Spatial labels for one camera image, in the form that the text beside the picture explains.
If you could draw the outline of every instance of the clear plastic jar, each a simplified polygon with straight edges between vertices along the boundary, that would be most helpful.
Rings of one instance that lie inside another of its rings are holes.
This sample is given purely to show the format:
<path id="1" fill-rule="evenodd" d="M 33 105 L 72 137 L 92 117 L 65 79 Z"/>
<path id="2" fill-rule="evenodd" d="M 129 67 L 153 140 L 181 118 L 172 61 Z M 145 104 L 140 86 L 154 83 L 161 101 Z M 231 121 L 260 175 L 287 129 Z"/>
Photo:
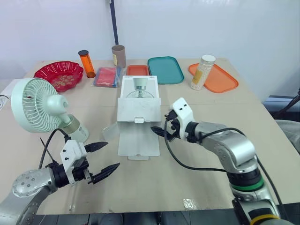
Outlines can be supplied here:
<path id="1" fill-rule="evenodd" d="M 203 55 L 201 57 L 199 66 L 191 82 L 192 89 L 200 90 L 203 87 L 215 61 L 216 58 L 212 55 Z"/>

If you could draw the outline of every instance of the black pole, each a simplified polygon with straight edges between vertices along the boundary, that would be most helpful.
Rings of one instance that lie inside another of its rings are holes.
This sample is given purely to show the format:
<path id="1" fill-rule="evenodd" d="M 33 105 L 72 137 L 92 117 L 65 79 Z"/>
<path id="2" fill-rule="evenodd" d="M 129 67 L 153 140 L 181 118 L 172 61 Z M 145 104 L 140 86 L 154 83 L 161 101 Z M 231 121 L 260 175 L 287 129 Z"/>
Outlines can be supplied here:
<path id="1" fill-rule="evenodd" d="M 117 23 L 116 23 L 116 13 L 114 11 L 113 0 L 111 0 L 110 7 L 111 7 L 111 14 L 112 14 L 112 28 L 113 28 L 113 34 L 114 34 L 114 41 L 115 41 L 116 45 L 118 45 L 119 40 L 118 40 L 118 31 L 117 31 Z"/>

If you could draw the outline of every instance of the brown cylinder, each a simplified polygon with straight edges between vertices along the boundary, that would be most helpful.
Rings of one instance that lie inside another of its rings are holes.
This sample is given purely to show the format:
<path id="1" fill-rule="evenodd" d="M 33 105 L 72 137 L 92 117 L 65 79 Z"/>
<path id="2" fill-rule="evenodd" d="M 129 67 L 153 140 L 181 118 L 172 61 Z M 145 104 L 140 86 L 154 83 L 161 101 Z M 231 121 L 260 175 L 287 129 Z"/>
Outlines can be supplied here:
<path id="1" fill-rule="evenodd" d="M 125 47 L 123 45 L 115 45 L 112 47 L 112 57 L 115 66 L 121 68 L 126 67 Z"/>

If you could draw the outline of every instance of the white fan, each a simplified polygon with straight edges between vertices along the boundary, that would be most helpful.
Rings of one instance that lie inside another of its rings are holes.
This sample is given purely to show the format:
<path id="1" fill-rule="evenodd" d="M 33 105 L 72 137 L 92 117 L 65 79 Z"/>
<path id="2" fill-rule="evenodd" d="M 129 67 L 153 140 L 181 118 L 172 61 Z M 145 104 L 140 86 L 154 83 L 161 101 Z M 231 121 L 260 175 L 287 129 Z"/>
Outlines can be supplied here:
<path id="1" fill-rule="evenodd" d="M 41 78 L 24 78 L 14 87 L 11 107 L 17 122 L 32 133 L 62 128 L 72 139 L 85 142 L 88 130 L 73 116 L 67 115 L 68 102 Z"/>

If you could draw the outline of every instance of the red plastic tray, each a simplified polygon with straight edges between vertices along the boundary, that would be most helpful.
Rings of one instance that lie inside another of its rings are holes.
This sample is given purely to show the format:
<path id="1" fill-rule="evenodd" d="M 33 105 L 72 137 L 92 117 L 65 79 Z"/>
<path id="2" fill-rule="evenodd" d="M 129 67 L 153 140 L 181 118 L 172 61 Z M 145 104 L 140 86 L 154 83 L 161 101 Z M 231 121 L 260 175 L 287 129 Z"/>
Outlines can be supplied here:
<path id="1" fill-rule="evenodd" d="M 127 76 L 148 76 L 148 66 L 146 65 L 129 65 L 127 67 Z"/>
<path id="2" fill-rule="evenodd" d="M 39 69 L 34 77 L 43 78 L 58 92 L 64 92 L 80 82 L 83 77 L 83 68 L 75 62 L 54 62 Z"/>

